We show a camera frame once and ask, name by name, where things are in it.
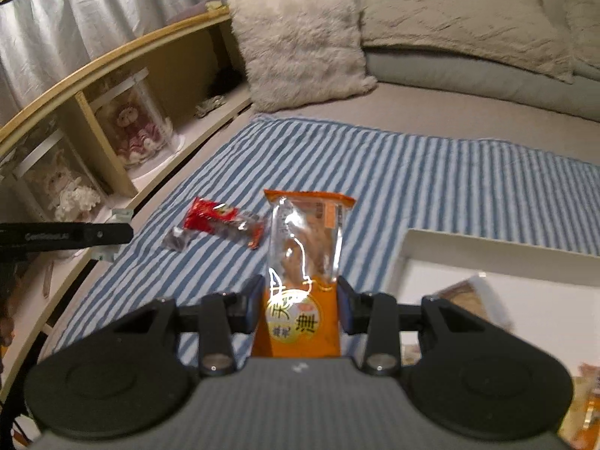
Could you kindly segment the orange clear snack packet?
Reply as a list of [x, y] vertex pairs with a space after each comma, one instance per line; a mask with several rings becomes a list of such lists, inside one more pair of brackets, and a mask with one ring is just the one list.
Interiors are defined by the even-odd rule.
[[267, 286], [253, 358], [341, 354], [337, 283], [345, 218], [355, 199], [335, 192], [264, 192], [270, 204]]

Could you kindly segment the white plush in case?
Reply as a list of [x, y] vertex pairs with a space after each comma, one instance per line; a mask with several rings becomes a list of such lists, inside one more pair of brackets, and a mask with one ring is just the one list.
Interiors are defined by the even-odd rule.
[[104, 193], [61, 129], [33, 148], [12, 170], [19, 198], [40, 222], [94, 222]]

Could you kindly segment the small silver snack packet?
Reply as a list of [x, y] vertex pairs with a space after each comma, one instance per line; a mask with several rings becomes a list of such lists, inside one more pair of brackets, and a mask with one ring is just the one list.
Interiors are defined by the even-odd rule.
[[162, 247], [171, 251], [183, 252], [193, 239], [193, 231], [181, 226], [173, 226], [162, 241]]

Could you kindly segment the red snack packet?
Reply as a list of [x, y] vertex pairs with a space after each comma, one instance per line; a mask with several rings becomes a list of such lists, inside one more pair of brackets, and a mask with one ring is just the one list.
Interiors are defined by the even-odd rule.
[[183, 229], [256, 249], [260, 246], [266, 226], [263, 218], [255, 213], [224, 202], [196, 197], [185, 215]]

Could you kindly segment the wooden bedside shelf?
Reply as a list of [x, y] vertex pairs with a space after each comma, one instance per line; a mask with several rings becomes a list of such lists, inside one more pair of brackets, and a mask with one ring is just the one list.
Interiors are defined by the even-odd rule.
[[[185, 142], [160, 166], [135, 177], [120, 163], [90, 102], [144, 67], [154, 97]], [[250, 105], [226, 8], [139, 37], [62, 79], [2, 129], [2, 221], [39, 222], [16, 193], [12, 170], [61, 129], [105, 195], [94, 222], [129, 222], [140, 230], [167, 196], [244, 125]]]

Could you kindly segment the clear wrapped round pastry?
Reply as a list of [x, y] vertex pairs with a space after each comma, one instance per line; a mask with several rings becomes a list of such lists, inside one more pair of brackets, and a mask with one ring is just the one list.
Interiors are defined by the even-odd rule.
[[514, 322], [506, 306], [488, 282], [485, 272], [478, 272], [448, 288], [434, 293], [462, 309], [494, 324], [505, 331], [512, 331]]

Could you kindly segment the blue white striped cloth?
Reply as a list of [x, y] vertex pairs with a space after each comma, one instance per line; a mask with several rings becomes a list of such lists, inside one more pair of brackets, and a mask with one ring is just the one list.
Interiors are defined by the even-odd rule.
[[591, 163], [503, 140], [260, 115], [159, 205], [80, 302], [57, 347], [153, 299], [195, 304], [262, 273], [264, 248], [203, 234], [179, 253], [163, 240], [197, 197], [266, 215], [267, 190], [354, 198], [340, 271], [359, 290], [390, 280], [411, 229], [599, 252], [599, 169]]

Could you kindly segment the doll in clear case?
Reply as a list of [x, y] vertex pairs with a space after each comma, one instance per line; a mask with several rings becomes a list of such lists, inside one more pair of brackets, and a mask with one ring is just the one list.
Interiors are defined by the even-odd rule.
[[144, 67], [90, 102], [117, 158], [135, 177], [160, 166], [185, 142], [155, 98], [149, 75]]

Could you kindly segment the white cardboard box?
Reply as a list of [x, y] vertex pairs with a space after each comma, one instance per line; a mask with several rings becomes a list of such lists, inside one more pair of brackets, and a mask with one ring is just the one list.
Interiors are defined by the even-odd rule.
[[538, 246], [411, 229], [387, 292], [404, 304], [476, 276], [514, 335], [576, 375], [599, 365], [599, 258]]

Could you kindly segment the grey curtain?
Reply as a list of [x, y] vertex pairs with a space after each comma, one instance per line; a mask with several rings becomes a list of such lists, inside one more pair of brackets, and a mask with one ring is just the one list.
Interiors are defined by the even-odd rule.
[[5, 0], [1, 120], [87, 63], [210, 0]]

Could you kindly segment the grey folded duvet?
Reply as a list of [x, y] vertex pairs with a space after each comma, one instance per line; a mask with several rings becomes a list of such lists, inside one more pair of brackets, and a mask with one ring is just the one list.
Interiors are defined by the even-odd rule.
[[599, 82], [560, 80], [493, 61], [421, 51], [365, 52], [368, 72], [383, 83], [483, 96], [599, 120]]

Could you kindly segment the pale yellow snack bag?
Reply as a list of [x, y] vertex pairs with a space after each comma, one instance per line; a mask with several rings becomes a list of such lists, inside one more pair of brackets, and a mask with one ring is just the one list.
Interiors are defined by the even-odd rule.
[[558, 434], [571, 449], [599, 448], [599, 367], [581, 364], [574, 396]]

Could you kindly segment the fluffy cream pillow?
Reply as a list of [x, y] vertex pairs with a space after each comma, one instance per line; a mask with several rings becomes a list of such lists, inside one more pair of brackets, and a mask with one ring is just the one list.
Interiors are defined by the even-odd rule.
[[253, 107], [300, 108], [375, 89], [356, 0], [228, 0]]

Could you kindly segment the beige quilted blanket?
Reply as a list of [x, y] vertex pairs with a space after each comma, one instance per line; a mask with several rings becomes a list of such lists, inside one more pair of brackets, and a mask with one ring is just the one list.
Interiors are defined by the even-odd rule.
[[559, 4], [554, 22], [544, 0], [361, 0], [362, 44], [468, 55], [571, 83], [576, 64], [599, 66], [599, 4]]

